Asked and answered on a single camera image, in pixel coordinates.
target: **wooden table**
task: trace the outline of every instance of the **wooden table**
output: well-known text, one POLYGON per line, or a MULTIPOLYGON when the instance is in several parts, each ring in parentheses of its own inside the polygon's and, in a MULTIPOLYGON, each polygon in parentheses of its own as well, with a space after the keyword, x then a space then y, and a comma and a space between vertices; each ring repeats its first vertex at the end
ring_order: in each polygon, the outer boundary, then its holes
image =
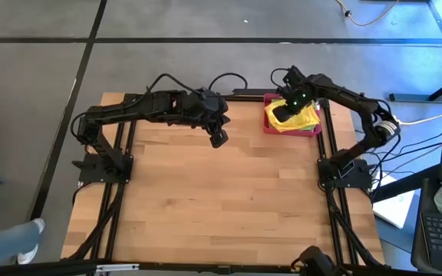
MULTIPOLYGON (((105 93, 101 104, 123 98, 105 93)), ((325 194, 317 187, 317 139, 263 133, 262 103, 228 105, 229 141, 219 149, 204 130, 138 122, 115 261, 288 265, 310 245, 334 257, 325 194)), ((355 144, 350 112, 332 104, 331 113, 338 148, 355 144)), ((116 129, 104 128, 111 144, 116 129)), ((74 253, 95 226, 103 190, 98 183, 78 193, 62 257, 74 253)), ((346 191, 353 229, 382 262, 369 199, 357 189, 346 191)), ((342 230, 341 240, 349 262, 342 230)), ((99 256, 105 238, 101 244, 99 256)))

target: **concrete floor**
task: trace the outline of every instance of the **concrete floor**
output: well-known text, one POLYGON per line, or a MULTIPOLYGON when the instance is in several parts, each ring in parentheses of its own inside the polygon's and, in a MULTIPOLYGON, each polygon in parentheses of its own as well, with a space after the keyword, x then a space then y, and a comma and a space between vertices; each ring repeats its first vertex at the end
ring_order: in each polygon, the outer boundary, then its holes
MULTIPOLYGON (((442 0, 435 1, 442 5, 442 0)), ((87 37, 98 3, 0 0, 0 36, 87 37)), ((390 4, 345 3, 360 21, 379 15, 390 4)), ((107 4, 98 37, 442 38, 442 34, 424 3, 400 3, 382 21, 359 28, 342 18, 332 0, 114 0, 107 4)), ((0 176, 6 180, 0 185, 0 229, 28 216, 83 52, 84 44, 0 44, 0 176)), ((392 92, 429 94, 442 86, 442 45, 96 44, 74 113, 98 104, 103 92, 141 93, 163 72, 199 87, 218 74, 235 71, 246 76, 250 87, 272 87, 270 71, 292 64, 304 74, 325 73, 336 84, 382 99, 392 92)), ((226 79, 216 89, 229 93, 236 85, 226 79)), ((164 81, 157 88, 169 87, 174 86, 164 81)), ((442 104, 391 106, 403 121, 442 113, 442 104)), ((355 118, 356 129, 359 124, 355 118)), ((407 126, 401 145, 440 132, 442 119, 407 126)), ((71 161, 82 156, 82 147, 68 134, 42 214, 48 227, 36 261, 59 259, 78 179, 71 161)), ((439 153, 434 158, 439 160, 439 153)), ((387 163, 384 169, 402 162, 387 163)), ((404 170, 430 165, 417 161, 404 170)), ((387 257, 399 249, 388 245, 384 249, 387 263, 408 268, 408 259, 401 258, 401 264, 387 257)))

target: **red box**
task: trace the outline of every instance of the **red box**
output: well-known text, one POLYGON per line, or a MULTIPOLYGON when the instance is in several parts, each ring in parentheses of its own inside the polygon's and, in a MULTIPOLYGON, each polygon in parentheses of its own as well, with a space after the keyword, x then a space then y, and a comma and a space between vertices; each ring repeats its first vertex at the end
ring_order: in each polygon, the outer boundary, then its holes
MULTIPOLYGON (((264 95, 264 107, 270 105, 272 103, 272 100, 279 99, 280 96, 278 94, 265 94, 264 95)), ((322 131, 322 125, 319 123, 315 126, 313 131, 308 130, 289 130, 285 132, 279 132, 275 128, 270 127, 269 118, 267 118, 266 111, 264 110, 264 133, 270 133, 270 134, 279 134, 279 135, 289 135, 289 136, 307 136, 307 137, 313 137, 317 134, 319 134, 322 131)), ((315 110, 318 118, 320 117, 320 110, 315 110)))

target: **yellow cloth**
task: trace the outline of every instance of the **yellow cloth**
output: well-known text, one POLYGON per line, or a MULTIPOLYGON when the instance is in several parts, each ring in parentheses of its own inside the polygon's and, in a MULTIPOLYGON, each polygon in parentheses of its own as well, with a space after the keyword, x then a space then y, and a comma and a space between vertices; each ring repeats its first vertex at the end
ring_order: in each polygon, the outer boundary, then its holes
POLYGON ((310 104, 303 108, 298 115, 291 117, 289 120, 281 123, 275 118, 272 111, 276 107, 280 107, 285 104, 285 100, 277 100, 266 106, 266 114, 269 119, 269 123, 275 127, 279 132, 288 130, 300 130, 305 127, 314 126, 320 123, 320 118, 315 112, 313 105, 310 104))

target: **white sneaker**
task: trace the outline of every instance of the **white sneaker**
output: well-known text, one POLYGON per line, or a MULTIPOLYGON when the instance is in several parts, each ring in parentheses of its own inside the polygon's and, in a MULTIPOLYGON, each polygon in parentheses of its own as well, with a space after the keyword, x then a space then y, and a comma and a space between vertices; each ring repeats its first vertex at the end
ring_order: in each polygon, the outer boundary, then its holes
MULTIPOLYGON (((37 226, 38 226, 38 233, 41 234, 42 231, 44 231, 45 228, 45 222, 42 218, 36 218, 32 220, 37 226)), ((36 245, 30 252, 27 253, 19 253, 17 257, 17 261, 20 265, 26 265, 31 262, 31 260, 34 259, 35 255, 37 254, 38 245, 36 245)))

